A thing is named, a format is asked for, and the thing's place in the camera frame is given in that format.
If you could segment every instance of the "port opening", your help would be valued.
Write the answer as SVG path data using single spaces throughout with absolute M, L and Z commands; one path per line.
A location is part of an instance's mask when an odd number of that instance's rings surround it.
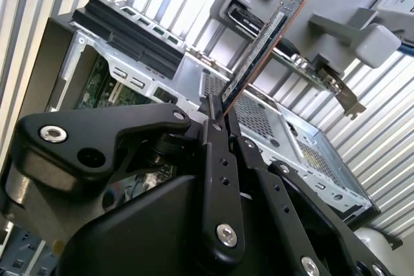
M 171 41 L 172 43 L 174 43 L 175 45 L 177 45 L 178 44 L 178 39 L 177 38 L 174 38 L 173 36 L 168 36 L 168 38 L 167 38 L 169 41 Z
M 174 103 L 176 104 L 178 102 L 178 98 L 174 95 L 171 95 L 166 90 L 161 89 L 160 87 L 156 89 L 154 92 L 154 97 L 158 98 L 159 100 L 162 100 L 164 103 Z
M 155 31 L 156 33 L 160 34 L 161 36 L 163 36 L 165 34 L 165 31 L 163 31 L 161 28 L 159 27 L 154 27 L 153 31 Z
M 150 24 L 149 21 L 147 21 L 146 19 L 143 19 L 142 17 L 140 17 L 137 22 L 138 22 L 138 24 L 143 24 L 145 26 L 149 26 L 149 24 Z
M 132 11 L 130 8 L 122 8 L 121 11 L 124 11 L 126 14 L 128 14 L 129 16 L 135 16 L 136 12 Z

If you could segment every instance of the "screw hole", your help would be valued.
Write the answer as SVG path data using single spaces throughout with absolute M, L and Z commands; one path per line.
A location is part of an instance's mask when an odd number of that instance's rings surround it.
M 60 136 L 60 132 L 59 131 L 57 131 L 57 130 L 55 130 L 55 129 L 49 129 L 48 131 L 47 131 L 47 134 L 49 135 L 49 136 L 52 136 L 52 137 L 59 137 Z
M 217 123 L 213 123 L 213 127 L 214 127 L 215 129 L 217 129 L 218 131 L 222 131 L 221 126 L 220 126 L 220 125 L 218 125 Z
M 371 272 L 369 271 L 369 269 L 365 266 L 364 263 L 358 261 L 356 263 L 356 267 L 359 269 L 359 271 L 361 272 L 361 274 L 363 276 L 371 276 Z
M 226 177 L 220 177 L 220 181 L 225 186 L 228 186 L 230 184 L 230 181 L 228 181 L 228 179 Z
M 270 143 L 276 148 L 280 147 L 280 143 L 276 139 L 271 139 Z
M 102 198 L 102 208 L 110 208 L 115 203 L 116 197 L 115 192 L 111 189 L 105 192 Z
M 180 111 L 174 111 L 174 117 L 176 117 L 179 120 L 183 120 L 186 118 L 186 116 L 183 115 Z
M 78 160 L 84 166 L 90 168 L 98 168 L 104 165 L 104 154 L 93 148 L 83 148 L 78 152 Z

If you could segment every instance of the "black plastic cover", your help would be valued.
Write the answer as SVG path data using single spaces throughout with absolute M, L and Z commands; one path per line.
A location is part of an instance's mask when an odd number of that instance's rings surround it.
M 142 28 L 130 15 L 107 0 L 89 0 L 84 8 L 73 13 L 73 20 L 169 79 L 184 57 L 184 48 L 173 47 Z

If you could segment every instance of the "round hole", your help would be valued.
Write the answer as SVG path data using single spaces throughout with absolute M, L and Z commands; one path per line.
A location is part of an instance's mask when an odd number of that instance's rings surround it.
M 386 276 L 386 274 L 379 265 L 373 264 L 373 269 L 378 276 Z
M 115 203 L 115 192 L 112 189 L 109 189 L 105 192 L 102 198 L 102 207 L 107 209 Z
M 47 131 L 47 134 L 49 135 L 49 136 L 52 136 L 52 137 L 59 137 L 60 136 L 60 132 L 59 131 L 57 131 L 57 130 L 55 130 L 55 129 L 49 129 L 48 131 Z
M 356 263 L 356 267 L 358 268 L 358 270 L 361 272 L 361 274 L 363 276 L 371 276 L 371 272 L 369 271 L 369 269 L 365 266 L 364 263 L 358 261 Z
M 214 127 L 215 129 L 217 129 L 218 131 L 221 131 L 221 130 L 222 130 L 221 126 L 220 126 L 220 125 L 218 125 L 218 124 L 216 124 L 216 123 L 213 123 L 213 127 Z
M 228 186 L 230 184 L 230 181 L 228 181 L 228 179 L 226 177 L 221 177 L 220 181 L 222 184 L 224 184 L 225 186 Z
M 270 143 L 274 146 L 274 147 L 276 147 L 276 148 L 278 148 L 278 147 L 280 147 L 280 143 L 278 143 L 278 141 L 276 140 L 276 139 L 271 139 L 270 140 Z
M 289 168 L 286 165 L 280 165 L 280 169 L 285 173 L 289 174 Z
M 179 120 L 185 119 L 185 115 L 183 115 L 180 111 L 174 111 L 174 117 L 176 117 Z
M 104 165 L 104 154 L 93 148 L 83 148 L 78 152 L 78 160 L 84 166 L 90 168 L 98 168 Z
M 249 148 L 254 148 L 254 143 L 253 143 L 253 142 L 251 142 L 249 139 L 246 139 L 246 140 L 245 140 L 245 143 L 247 144 L 247 146 L 248 146 Z

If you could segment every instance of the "circuit board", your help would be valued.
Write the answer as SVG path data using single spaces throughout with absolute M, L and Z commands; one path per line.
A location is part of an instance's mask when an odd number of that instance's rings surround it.
M 256 78 L 277 43 L 305 5 L 305 0 L 281 0 L 259 35 L 254 39 L 235 74 L 220 93 L 224 114 L 235 103 L 248 83 Z
M 112 78 L 107 60 L 98 56 L 76 108 L 106 108 L 153 102 Z
M 315 69 L 309 64 L 306 69 L 297 66 L 293 60 L 288 56 L 282 55 L 279 51 L 273 51 L 273 58 L 280 64 L 286 66 L 286 68 L 292 69 L 296 74 L 299 74 L 302 78 L 310 81 L 314 87 L 318 90 L 327 90 L 330 92 L 328 87 L 324 84 L 322 79 L 315 73 Z

